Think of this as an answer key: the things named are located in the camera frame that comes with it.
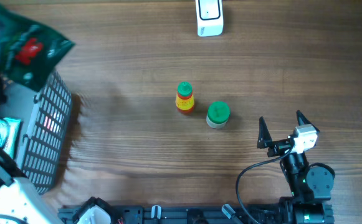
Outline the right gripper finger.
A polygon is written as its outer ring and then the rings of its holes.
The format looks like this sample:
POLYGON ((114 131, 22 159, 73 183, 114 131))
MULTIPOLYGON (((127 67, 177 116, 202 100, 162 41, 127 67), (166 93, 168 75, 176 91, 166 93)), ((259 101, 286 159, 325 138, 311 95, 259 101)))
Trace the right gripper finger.
POLYGON ((303 113, 300 111, 300 110, 297 110, 296 111, 296 115, 297 115, 297 122, 298 122, 298 125, 301 126, 301 125, 306 125, 306 124, 311 124, 317 133, 320 132, 320 130, 314 125, 312 124, 304 115, 303 113))
POLYGON ((259 118, 259 142, 270 142, 272 137, 269 133, 268 127, 266 125, 265 119, 263 116, 259 118))

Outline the red sriracha sauce bottle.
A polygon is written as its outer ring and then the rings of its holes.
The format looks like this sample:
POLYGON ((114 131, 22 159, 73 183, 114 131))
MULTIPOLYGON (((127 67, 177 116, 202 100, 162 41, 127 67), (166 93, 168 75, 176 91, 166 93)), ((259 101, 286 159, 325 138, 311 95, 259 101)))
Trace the red sriracha sauce bottle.
POLYGON ((182 114, 190 114, 195 106, 193 88, 189 82, 181 82, 178 85, 175 105, 182 114))

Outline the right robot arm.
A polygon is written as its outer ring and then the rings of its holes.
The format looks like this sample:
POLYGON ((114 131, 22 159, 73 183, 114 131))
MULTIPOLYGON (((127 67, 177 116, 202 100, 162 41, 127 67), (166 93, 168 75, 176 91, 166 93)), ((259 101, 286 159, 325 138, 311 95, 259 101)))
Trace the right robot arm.
POLYGON ((309 163, 305 152, 316 146, 320 130, 301 111, 296 112, 298 125, 286 139, 274 141, 265 119, 259 119, 257 147, 267 149, 269 157, 280 157, 280 168, 290 187, 291 196, 261 207, 261 223, 334 223, 331 199, 335 171, 323 163, 309 163))

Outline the teal tissue pack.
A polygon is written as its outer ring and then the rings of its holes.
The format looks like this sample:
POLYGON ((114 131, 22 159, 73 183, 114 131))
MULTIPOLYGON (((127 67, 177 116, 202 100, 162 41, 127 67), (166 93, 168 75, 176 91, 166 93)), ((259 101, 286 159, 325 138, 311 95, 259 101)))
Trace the teal tissue pack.
POLYGON ((14 118, 0 118, 0 148, 11 158, 15 158, 16 139, 21 120, 14 118))

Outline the green lid white jar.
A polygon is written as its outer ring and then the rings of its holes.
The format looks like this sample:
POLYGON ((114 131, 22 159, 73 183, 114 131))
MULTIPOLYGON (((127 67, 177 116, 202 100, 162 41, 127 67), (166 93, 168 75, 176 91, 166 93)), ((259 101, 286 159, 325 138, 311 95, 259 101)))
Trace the green lid white jar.
POLYGON ((208 108, 206 122, 213 129, 222 129, 230 115, 231 111, 227 103, 215 101, 208 108))

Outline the green glove package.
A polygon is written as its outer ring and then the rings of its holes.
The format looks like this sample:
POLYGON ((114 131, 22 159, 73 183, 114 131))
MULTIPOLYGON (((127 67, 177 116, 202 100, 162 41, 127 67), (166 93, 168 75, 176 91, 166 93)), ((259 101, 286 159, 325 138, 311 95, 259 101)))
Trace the green glove package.
POLYGON ((0 71, 16 83, 39 91, 74 45, 55 29, 0 4, 0 71))

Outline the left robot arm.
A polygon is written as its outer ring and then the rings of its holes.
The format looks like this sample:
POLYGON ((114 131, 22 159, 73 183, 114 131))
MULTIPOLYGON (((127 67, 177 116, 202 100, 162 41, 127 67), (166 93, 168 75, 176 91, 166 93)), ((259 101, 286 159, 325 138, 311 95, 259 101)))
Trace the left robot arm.
MULTIPOLYGON (((7 98, 0 76, 0 104, 7 98)), ((0 223, 61 223, 33 184, 0 147, 0 223)))

